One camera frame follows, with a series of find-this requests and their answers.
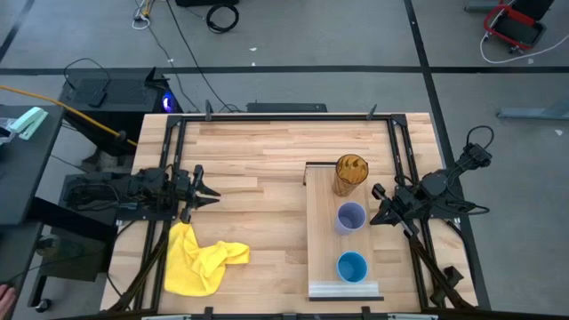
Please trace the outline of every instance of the gray floor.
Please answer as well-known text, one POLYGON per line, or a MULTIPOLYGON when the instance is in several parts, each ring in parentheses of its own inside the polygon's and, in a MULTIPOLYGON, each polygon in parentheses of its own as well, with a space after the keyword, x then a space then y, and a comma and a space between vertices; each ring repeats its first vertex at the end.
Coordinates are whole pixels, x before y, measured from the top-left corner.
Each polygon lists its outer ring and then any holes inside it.
MULTIPOLYGON (((0 42, 23 7, 21 0, 0 2, 0 42)), ((478 44, 484 14, 466 13, 457 0, 413 0, 431 67, 487 66, 478 44)), ((147 30, 131 28, 132 0, 36 0, 0 68, 63 68, 90 57, 104 67, 168 67, 147 30)), ((226 35, 210 33, 203 21, 174 6, 181 27, 202 66, 419 66, 405 6, 400 0, 242 0, 241 21, 226 35)), ((205 14, 205 8, 196 8, 205 14)), ((569 33, 569 2, 558 0, 544 18, 548 32, 536 50, 569 33)), ((218 17, 225 20, 228 16, 218 17)), ((152 28, 177 67, 193 67, 164 2, 156 1, 152 28)), ((567 66, 569 42, 554 52, 508 66, 567 66)), ((491 59, 511 56, 492 39, 491 59)), ((91 68, 88 63, 78 67, 91 68)), ((247 102, 323 102, 330 111, 429 112, 421 74, 291 73, 208 75, 216 92, 244 108, 247 102)), ((180 75, 184 91, 199 107, 220 103, 197 75, 180 75)), ((569 171, 569 124, 500 121, 502 107, 543 107, 569 96, 569 75, 434 75, 446 126, 457 156, 468 129, 489 124, 496 139, 489 148, 493 164, 469 172, 462 183, 467 197, 492 209, 472 219, 485 283, 494 309, 569 315, 564 271, 569 257, 565 182, 569 171)), ((0 76, 0 84, 58 97, 62 76, 0 76)), ((175 82, 174 93, 185 103, 175 82)), ((0 103, 29 105, 41 101, 0 92, 0 103)), ((483 140, 481 133, 475 137, 483 140)), ((94 146, 76 132, 61 129, 53 154, 72 164, 94 146)), ((63 177, 76 173, 52 157, 37 194, 57 201, 63 177)), ((28 284, 33 282, 30 272, 28 284)), ((29 286, 16 319, 49 319, 96 312, 104 279, 96 283, 53 280, 45 296, 56 301, 38 315, 26 308, 29 286)))

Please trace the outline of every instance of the yellow cloth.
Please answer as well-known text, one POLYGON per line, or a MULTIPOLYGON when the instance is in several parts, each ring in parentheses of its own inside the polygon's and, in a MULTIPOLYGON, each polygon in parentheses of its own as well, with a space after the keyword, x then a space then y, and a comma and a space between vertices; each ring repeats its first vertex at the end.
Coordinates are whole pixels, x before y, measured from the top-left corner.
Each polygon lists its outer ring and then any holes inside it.
POLYGON ((164 288, 168 292, 203 297, 215 293, 226 264, 249 263, 249 246, 219 241, 197 246, 194 229, 178 223, 170 230, 164 288))

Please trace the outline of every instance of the blue cup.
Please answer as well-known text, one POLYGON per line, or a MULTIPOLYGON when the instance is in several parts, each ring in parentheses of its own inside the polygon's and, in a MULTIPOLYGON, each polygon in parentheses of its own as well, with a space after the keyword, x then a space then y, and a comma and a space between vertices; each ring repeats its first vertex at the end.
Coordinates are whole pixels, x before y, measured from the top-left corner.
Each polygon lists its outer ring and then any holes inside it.
POLYGON ((357 284, 367 277, 367 262, 358 252, 344 252, 336 265, 340 279, 357 284))
POLYGON ((336 232, 341 236, 360 229, 365 224, 364 207, 355 202, 341 205, 336 214, 336 232))

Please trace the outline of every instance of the wooden table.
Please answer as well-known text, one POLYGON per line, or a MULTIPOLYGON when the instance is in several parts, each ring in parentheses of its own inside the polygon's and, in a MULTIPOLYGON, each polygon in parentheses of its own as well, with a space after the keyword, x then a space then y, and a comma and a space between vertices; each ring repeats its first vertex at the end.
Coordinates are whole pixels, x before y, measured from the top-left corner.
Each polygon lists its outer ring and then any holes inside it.
MULTIPOLYGON (((407 114, 420 176, 442 167, 429 114, 407 114)), ((133 172, 159 164, 167 115, 147 115, 142 125, 133 172)), ((168 164, 177 137, 174 129, 168 164)), ((397 135, 401 155, 403 138, 397 135)), ((251 263, 228 266, 220 289, 203 298, 162 292, 160 314, 359 313, 417 312, 417 296, 409 245, 402 229, 374 226, 373 267, 384 301, 309 302, 307 267, 306 162, 334 162, 353 153, 370 167, 366 183, 380 182, 389 196, 395 168, 387 126, 365 121, 192 122, 184 139, 181 169, 201 164, 205 184, 222 194, 218 204, 194 212, 192 223, 200 246, 217 241, 251 246, 251 263)), ((369 215, 379 201, 369 197, 369 215)), ((465 277, 457 286, 462 297, 477 304, 461 239, 441 220, 430 229, 440 268, 455 266, 465 277)), ((117 240, 109 274, 120 291, 140 268, 147 222, 136 222, 117 240)), ((423 266, 428 294, 432 284, 423 266)), ((154 276, 147 281, 143 307, 149 305, 154 276)), ((107 285, 101 309, 118 296, 107 285)))

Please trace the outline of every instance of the plastic cup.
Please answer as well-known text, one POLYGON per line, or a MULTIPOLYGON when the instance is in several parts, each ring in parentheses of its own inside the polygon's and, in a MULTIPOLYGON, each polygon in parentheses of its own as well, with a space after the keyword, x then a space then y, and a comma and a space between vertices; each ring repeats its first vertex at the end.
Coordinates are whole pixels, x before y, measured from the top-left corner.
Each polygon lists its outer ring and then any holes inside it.
POLYGON ((361 156, 342 156, 336 162, 336 176, 332 191, 336 196, 347 196, 364 182, 368 173, 367 162, 361 156))
POLYGON ((367 277, 367 262, 358 252, 344 252, 336 265, 340 279, 357 284, 367 277))
POLYGON ((336 214, 336 232, 341 236, 360 229, 365 224, 364 207, 355 202, 346 202, 341 205, 336 214))

